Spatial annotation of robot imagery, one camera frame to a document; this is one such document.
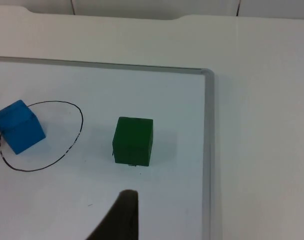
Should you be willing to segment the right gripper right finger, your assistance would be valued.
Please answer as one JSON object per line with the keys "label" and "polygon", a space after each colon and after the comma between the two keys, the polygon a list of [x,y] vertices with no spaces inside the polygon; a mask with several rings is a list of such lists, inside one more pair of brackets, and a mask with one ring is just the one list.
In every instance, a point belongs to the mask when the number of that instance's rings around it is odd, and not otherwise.
{"label": "right gripper right finger", "polygon": [[139,239],[138,192],[123,190],[100,224],[87,237],[89,240]]}

